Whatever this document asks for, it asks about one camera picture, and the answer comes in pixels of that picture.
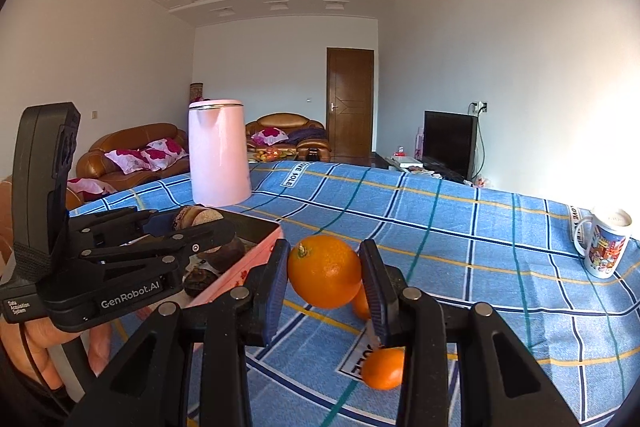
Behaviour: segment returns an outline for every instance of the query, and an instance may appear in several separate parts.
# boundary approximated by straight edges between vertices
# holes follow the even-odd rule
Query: black flat screen television
[[[471,180],[476,156],[478,117],[452,112],[424,112],[422,161],[438,172],[444,167]]]

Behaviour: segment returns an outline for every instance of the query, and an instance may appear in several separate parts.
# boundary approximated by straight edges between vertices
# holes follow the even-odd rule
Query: silver bolt
[[[420,297],[422,297],[422,292],[418,288],[407,286],[407,288],[402,290],[402,297],[404,297],[405,299],[409,299],[410,301],[417,301]]]
[[[478,315],[482,315],[482,317],[488,317],[494,312],[494,309],[491,308],[491,304],[487,304],[486,302],[478,302],[474,306],[476,313]]]
[[[231,295],[232,299],[239,301],[241,299],[246,299],[249,296],[249,293],[249,290],[244,286],[236,286],[230,291],[229,295]]]
[[[174,302],[167,301],[158,306],[158,313],[161,314],[162,317],[168,317],[169,315],[173,315],[177,309],[178,306],[176,306]]]

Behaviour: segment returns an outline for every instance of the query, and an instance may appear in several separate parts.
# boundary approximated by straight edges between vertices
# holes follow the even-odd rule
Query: orange fruit
[[[402,383],[404,351],[397,347],[379,349],[362,364],[360,376],[372,389],[388,391]]]
[[[344,241],[330,235],[310,235],[295,245],[287,271],[296,293],[319,308],[344,306],[362,285],[357,254]]]
[[[364,293],[364,286],[360,286],[360,290],[356,293],[353,301],[351,301],[351,308],[353,308],[353,313],[363,321],[368,321],[371,318],[369,303],[367,302],[367,294]]]

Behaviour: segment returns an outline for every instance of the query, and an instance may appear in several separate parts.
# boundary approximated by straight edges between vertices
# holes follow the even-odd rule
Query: pink kettle
[[[227,206],[251,196],[242,102],[191,103],[189,155],[195,203]]]

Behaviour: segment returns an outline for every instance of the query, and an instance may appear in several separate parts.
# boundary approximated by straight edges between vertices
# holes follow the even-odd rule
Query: white wall
[[[28,105],[76,104],[76,159],[123,128],[158,121],[186,128],[193,39],[193,27],[149,0],[7,0],[0,11],[0,176],[11,174]]]
[[[486,100],[493,186],[639,208],[640,0],[396,0],[380,38],[379,152]]]
[[[326,119],[326,49],[374,50],[378,85],[378,21],[342,16],[279,16],[196,29],[193,82],[208,98],[244,103],[244,119],[296,112]],[[374,143],[377,92],[374,96]]]

